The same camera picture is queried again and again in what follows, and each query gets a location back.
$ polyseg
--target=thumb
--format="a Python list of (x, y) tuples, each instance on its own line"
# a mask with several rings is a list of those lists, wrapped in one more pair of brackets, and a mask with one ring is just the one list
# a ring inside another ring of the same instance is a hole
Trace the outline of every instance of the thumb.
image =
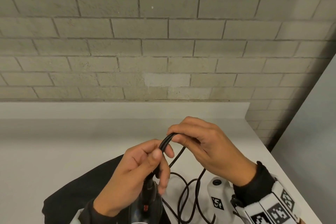
[(195, 158), (201, 158), (206, 154), (205, 150), (200, 146), (199, 143), (197, 143), (195, 140), (193, 140), (191, 137), (178, 134), (173, 137), (172, 141), (175, 143), (179, 143), (188, 150), (191, 151), (191, 153), (195, 156)]
[(154, 169), (160, 164), (162, 159), (162, 151), (160, 149), (155, 149), (148, 155), (148, 157), (133, 170), (133, 173), (136, 177), (140, 177), (141, 179), (145, 179), (147, 175), (154, 171)]

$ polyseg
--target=white table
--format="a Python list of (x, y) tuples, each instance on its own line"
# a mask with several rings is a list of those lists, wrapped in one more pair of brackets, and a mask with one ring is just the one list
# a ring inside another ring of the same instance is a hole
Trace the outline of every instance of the white table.
[[(45, 198), (83, 173), (123, 154), (127, 148), (152, 138), (163, 139), (167, 128), (188, 114), (219, 125), (246, 157), (261, 161), (280, 178), (301, 206), (307, 224), (321, 223), (244, 120), (248, 107), (244, 103), (81, 104), (0, 103), (2, 223), (42, 224)], [(181, 149), (175, 143), (172, 147), (176, 154)], [(172, 171), (189, 181), (199, 176), (202, 166), (185, 150)], [(204, 174), (199, 193), (202, 212), (208, 219), (213, 212), (206, 186), (212, 177), (209, 172)], [(173, 209), (183, 188), (183, 182), (171, 176), (164, 198)], [(191, 193), (184, 219), (190, 215), (193, 199)], [(166, 210), (172, 223), (176, 223)], [(204, 223), (197, 211), (191, 223)], [(242, 222), (237, 218), (235, 224), (238, 223)]]

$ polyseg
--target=fingernail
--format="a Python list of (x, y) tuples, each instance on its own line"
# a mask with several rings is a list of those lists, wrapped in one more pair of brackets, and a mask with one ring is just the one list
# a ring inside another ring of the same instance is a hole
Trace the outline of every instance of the fingernail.
[(154, 159), (159, 159), (161, 157), (161, 155), (162, 155), (162, 151), (160, 149), (155, 149), (152, 152), (152, 155), (153, 155)]

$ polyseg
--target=black fabric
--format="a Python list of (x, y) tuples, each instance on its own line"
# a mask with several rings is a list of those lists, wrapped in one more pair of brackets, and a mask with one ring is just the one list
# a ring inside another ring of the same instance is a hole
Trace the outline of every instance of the black fabric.
[(267, 168), (257, 161), (257, 173), (253, 179), (246, 185), (238, 187), (233, 185), (236, 198), (240, 200), (244, 206), (259, 202), (262, 198), (272, 192), (275, 180), (267, 170)]
[[(49, 196), (42, 208), (44, 223), (69, 224), (77, 211), (84, 208), (81, 213), (82, 224), (114, 224), (116, 219), (119, 224), (127, 224), (128, 207), (115, 218), (102, 216), (92, 207), (93, 200), (110, 180), (122, 157), (123, 155), (95, 167)], [(164, 209), (160, 224), (171, 224)]]

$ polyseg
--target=person's right hand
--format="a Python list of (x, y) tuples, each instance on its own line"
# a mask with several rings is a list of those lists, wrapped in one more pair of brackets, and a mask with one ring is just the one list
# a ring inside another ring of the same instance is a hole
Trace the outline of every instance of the person's right hand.
[(215, 124), (186, 117), (167, 132), (179, 133), (172, 141), (189, 149), (201, 165), (234, 185), (248, 184), (256, 174), (256, 164), (246, 158)]

